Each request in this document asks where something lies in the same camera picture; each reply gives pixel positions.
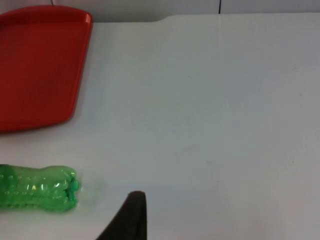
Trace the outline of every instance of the white wall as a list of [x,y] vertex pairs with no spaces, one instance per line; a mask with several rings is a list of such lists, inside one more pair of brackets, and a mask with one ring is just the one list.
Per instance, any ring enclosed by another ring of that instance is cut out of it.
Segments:
[[320,12],[320,0],[222,0],[222,14]]
[[0,0],[0,14],[32,5],[51,4],[51,0]]
[[149,22],[179,14],[217,14],[219,0],[54,0],[83,9],[95,22]]

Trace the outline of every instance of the black object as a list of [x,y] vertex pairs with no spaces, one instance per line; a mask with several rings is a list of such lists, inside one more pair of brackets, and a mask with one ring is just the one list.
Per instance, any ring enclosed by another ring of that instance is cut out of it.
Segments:
[[96,240],[147,240],[145,193],[129,193],[120,210]]

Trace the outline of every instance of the plastic tray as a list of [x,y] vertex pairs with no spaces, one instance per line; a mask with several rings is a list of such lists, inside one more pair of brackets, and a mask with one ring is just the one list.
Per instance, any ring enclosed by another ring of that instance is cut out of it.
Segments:
[[0,14],[0,132],[73,115],[91,28],[89,13],[65,6]]

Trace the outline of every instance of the red tray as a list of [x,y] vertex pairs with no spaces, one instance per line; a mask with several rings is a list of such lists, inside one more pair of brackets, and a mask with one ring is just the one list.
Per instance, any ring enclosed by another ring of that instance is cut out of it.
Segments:
[[91,28],[89,13],[65,6],[0,14],[0,132],[73,115]]

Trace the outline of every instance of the green plastic bottle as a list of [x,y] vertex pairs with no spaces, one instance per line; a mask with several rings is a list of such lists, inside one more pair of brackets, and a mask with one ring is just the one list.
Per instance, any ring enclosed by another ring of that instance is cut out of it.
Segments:
[[0,208],[64,212],[77,205],[77,173],[67,166],[29,168],[0,164]]

